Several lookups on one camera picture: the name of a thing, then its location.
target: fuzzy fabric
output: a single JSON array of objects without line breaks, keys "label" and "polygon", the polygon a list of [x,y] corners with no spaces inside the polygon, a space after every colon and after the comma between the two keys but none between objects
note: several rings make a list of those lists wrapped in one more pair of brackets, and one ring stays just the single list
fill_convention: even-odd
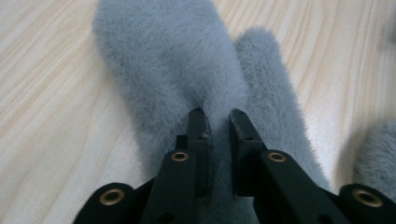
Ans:
[{"label": "fuzzy fabric", "polygon": [[270,34],[247,32],[235,50],[209,0],[101,0],[93,29],[128,103],[147,177],[187,132],[189,111],[201,107],[208,116],[212,197],[199,205],[197,223],[257,223],[252,201],[232,193],[233,108],[247,112],[269,148],[288,152],[328,188]]},{"label": "fuzzy fabric", "polygon": [[378,126],[358,152],[354,181],[396,203],[396,120]]}]

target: metal grommet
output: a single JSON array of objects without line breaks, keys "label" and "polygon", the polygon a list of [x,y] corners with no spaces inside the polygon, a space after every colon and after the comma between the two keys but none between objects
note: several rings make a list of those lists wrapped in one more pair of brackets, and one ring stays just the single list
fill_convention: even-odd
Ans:
[{"label": "metal grommet", "polygon": [[103,205],[113,205],[122,201],[125,193],[121,189],[109,189],[100,196],[99,202]]},{"label": "metal grommet", "polygon": [[174,161],[186,161],[189,159],[189,154],[185,152],[176,152],[172,155],[172,160]]},{"label": "metal grommet", "polygon": [[383,204],[380,198],[364,189],[354,189],[352,195],[358,202],[371,207],[381,207]]},{"label": "metal grommet", "polygon": [[271,161],[277,161],[277,162],[283,162],[286,160],[286,157],[284,155],[277,152],[271,152],[270,154],[268,154],[268,158]]}]

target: gray fluffy mitten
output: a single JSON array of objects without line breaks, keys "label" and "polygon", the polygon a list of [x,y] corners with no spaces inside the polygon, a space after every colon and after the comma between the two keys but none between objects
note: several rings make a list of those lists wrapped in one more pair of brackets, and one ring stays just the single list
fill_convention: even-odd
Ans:
[{"label": "gray fluffy mitten", "polygon": [[288,152],[328,188],[272,35],[253,30],[235,47],[209,0],[101,0],[93,29],[130,108],[147,177],[186,133],[189,111],[208,116],[212,197],[200,204],[198,223],[257,222],[251,200],[232,193],[233,108],[247,112],[269,148]]}]

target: wooden table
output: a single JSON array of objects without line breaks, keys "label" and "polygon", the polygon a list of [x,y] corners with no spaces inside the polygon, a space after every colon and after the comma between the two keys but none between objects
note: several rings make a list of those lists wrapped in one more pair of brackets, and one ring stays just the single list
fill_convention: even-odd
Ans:
[{"label": "wooden table", "polygon": [[[307,134],[334,190],[396,119],[396,1],[214,1],[230,35],[280,43]],[[97,1],[0,2],[0,222],[70,223],[93,191],[148,179],[133,123],[93,44]]]}]

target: screw hole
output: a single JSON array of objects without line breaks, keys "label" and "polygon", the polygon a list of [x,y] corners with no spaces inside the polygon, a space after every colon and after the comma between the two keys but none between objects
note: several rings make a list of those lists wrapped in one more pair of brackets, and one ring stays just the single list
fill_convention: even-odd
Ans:
[{"label": "screw hole", "polygon": [[125,193],[121,189],[110,189],[100,196],[99,202],[103,205],[113,205],[122,201],[124,197]]},{"label": "screw hole", "polygon": [[271,152],[270,154],[268,154],[268,158],[271,161],[277,161],[277,162],[282,162],[286,160],[286,157],[284,155],[277,152]]},{"label": "screw hole", "polygon": [[354,189],[352,195],[358,202],[371,207],[381,207],[383,204],[380,198],[364,189]]},{"label": "screw hole", "polygon": [[332,224],[332,219],[326,215],[318,215],[318,221],[322,224]]},{"label": "screw hole", "polygon": [[158,221],[161,224],[169,224],[169,223],[172,223],[174,219],[175,219],[175,217],[172,214],[164,213],[160,216],[160,218],[158,218]]},{"label": "screw hole", "polygon": [[189,154],[185,152],[177,152],[172,155],[174,161],[186,161],[189,158]]}]

